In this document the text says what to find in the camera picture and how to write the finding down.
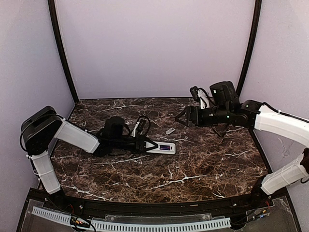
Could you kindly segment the white air conditioner remote control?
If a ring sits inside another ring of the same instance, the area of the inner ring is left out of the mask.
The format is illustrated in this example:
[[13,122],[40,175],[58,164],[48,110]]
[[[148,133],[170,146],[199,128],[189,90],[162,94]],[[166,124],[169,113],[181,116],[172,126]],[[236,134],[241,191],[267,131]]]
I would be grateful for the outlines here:
[[159,142],[159,153],[152,154],[163,154],[163,155],[175,155],[176,154],[176,145],[174,143],[164,143]]

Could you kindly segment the white remote battery cover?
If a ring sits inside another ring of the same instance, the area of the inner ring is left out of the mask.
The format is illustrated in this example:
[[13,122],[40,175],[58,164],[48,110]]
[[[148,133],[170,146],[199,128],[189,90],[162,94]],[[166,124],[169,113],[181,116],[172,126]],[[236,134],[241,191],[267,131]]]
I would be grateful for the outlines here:
[[165,133],[166,133],[166,135],[169,135],[169,134],[172,134],[174,131],[175,131],[174,128],[170,128]]

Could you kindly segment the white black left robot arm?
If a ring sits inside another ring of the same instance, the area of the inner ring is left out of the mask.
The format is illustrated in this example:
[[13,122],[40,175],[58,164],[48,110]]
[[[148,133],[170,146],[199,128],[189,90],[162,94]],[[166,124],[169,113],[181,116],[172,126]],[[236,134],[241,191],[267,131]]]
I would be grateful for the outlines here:
[[146,118],[140,116],[131,130],[119,116],[107,119],[96,134],[73,124],[46,106],[25,120],[21,126],[20,145],[26,151],[48,194],[61,191],[49,154],[49,144],[57,139],[97,157],[110,154],[113,149],[133,153],[152,152],[159,144],[143,133]]

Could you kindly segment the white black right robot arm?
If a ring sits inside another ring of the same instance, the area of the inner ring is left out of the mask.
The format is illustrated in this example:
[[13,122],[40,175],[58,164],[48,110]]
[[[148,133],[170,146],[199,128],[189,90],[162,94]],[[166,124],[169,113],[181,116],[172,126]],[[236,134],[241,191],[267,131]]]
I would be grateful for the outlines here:
[[309,121],[280,110],[266,102],[247,100],[240,103],[234,85],[222,81],[210,86],[212,97],[203,88],[190,88],[199,106],[187,106],[175,117],[187,127],[210,127],[231,124],[251,130],[266,131],[283,136],[304,145],[301,155],[274,173],[260,178],[252,194],[271,195],[277,190],[309,175]]

